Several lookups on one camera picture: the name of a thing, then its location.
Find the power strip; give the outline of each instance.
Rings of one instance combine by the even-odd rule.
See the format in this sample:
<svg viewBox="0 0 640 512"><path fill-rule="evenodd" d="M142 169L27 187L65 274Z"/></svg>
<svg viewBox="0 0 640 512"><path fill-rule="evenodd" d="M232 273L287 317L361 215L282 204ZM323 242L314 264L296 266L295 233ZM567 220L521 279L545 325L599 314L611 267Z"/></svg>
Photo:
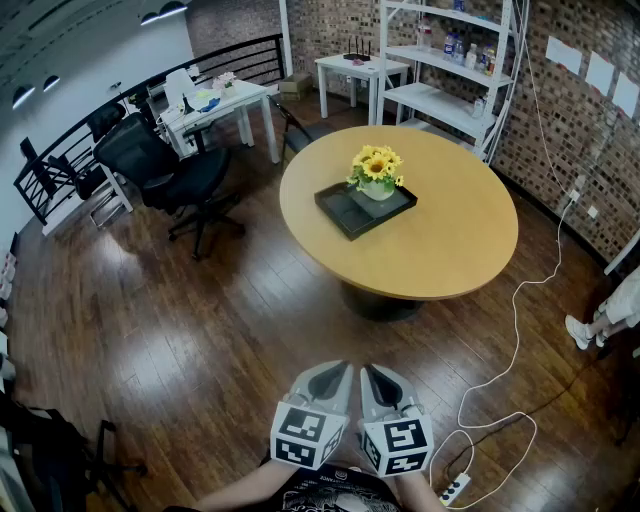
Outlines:
<svg viewBox="0 0 640 512"><path fill-rule="evenodd" d="M440 503L446 506L451 505L469 482L471 477L466 473L460 473L449 488L440 495Z"/></svg>

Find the round wooden table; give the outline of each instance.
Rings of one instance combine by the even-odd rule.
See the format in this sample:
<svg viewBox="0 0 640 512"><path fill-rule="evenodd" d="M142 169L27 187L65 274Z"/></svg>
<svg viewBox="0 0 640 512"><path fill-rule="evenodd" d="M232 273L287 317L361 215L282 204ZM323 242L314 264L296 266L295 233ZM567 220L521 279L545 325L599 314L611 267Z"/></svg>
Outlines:
<svg viewBox="0 0 640 512"><path fill-rule="evenodd" d="M418 203L349 241L314 194L345 181L365 144L391 146L404 159L397 173ZM518 240L513 201L493 171L453 142L413 128L349 128L310 144L282 177L280 206L304 250L351 285L348 304L378 320L480 288L506 266Z"/></svg>

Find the bottle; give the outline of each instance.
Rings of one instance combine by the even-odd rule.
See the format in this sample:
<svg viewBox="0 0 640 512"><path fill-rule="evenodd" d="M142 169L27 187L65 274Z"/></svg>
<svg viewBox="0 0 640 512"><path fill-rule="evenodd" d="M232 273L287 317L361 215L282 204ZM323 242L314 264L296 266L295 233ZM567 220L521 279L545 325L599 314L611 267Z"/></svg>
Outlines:
<svg viewBox="0 0 640 512"><path fill-rule="evenodd" d="M0 282L0 299L8 300L11 295L13 285L7 281Z"/></svg>
<svg viewBox="0 0 640 512"><path fill-rule="evenodd" d="M453 60L453 35L451 32L444 38L444 60Z"/></svg>
<svg viewBox="0 0 640 512"><path fill-rule="evenodd" d="M474 119L478 119L482 117L483 113L484 113L484 100L482 98L478 98L473 104L473 114L471 114L471 117L473 117Z"/></svg>
<svg viewBox="0 0 640 512"><path fill-rule="evenodd" d="M0 272L0 279L3 281L13 281L13 277L16 275L16 267L9 264L9 261L5 261L4 268Z"/></svg>
<svg viewBox="0 0 640 512"><path fill-rule="evenodd" d="M453 62L460 66L464 66L464 46L462 45L462 41L458 39L458 34L456 34L454 38L455 46L453 49Z"/></svg>
<svg viewBox="0 0 640 512"><path fill-rule="evenodd" d="M467 52L467 57L464 60L464 67L467 69L475 69L476 67L476 59L478 58L478 54L476 53L478 49L478 45L475 43L471 43L469 47L469 51Z"/></svg>
<svg viewBox="0 0 640 512"><path fill-rule="evenodd" d="M431 49L431 27L429 26L429 18L422 17L420 25L418 25L418 49L428 52Z"/></svg>
<svg viewBox="0 0 640 512"><path fill-rule="evenodd" d="M481 63L482 63L482 72L483 73L486 73L487 72L487 68L489 67L489 50L491 50L491 48L492 48L491 45L488 44L482 50Z"/></svg>
<svg viewBox="0 0 640 512"><path fill-rule="evenodd" d="M487 67L485 69L485 73L489 76L493 75L493 72L496 69L496 51L493 48L489 48L487 50Z"/></svg>

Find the ceiling light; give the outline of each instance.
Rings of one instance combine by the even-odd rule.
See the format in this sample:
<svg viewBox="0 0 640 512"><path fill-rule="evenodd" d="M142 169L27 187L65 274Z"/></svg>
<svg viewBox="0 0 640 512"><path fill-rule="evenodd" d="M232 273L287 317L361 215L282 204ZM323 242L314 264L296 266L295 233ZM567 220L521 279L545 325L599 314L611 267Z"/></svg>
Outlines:
<svg viewBox="0 0 640 512"><path fill-rule="evenodd" d="M162 9L160 9L160 14L158 18L168 18L169 16L173 16L174 14L178 14L179 12L186 11L187 6L182 2L168 2L164 4Z"/></svg>
<svg viewBox="0 0 640 512"><path fill-rule="evenodd" d="M56 85L60 81L60 77L57 75L51 75L44 81L44 85L42 86L42 92L47 92L54 85Z"/></svg>
<svg viewBox="0 0 640 512"><path fill-rule="evenodd" d="M140 22L140 26L153 23L157 19L158 19L158 15L155 12L150 12L149 14L145 14L144 18L142 18L142 21Z"/></svg>
<svg viewBox="0 0 640 512"><path fill-rule="evenodd" d="M35 90L36 88L33 85L21 85L18 87L13 94L13 109L15 110L22 105Z"/></svg>

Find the black t-shirt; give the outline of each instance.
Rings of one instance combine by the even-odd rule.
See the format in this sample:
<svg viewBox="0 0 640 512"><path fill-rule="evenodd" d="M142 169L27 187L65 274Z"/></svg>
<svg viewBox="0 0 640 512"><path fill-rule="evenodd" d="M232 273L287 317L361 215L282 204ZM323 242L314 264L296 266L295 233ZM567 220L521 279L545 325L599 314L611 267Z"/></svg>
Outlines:
<svg viewBox="0 0 640 512"><path fill-rule="evenodd" d="M188 510L170 507L170 510ZM330 464L299 469L264 503L243 512L402 512L391 489L375 476Z"/></svg>

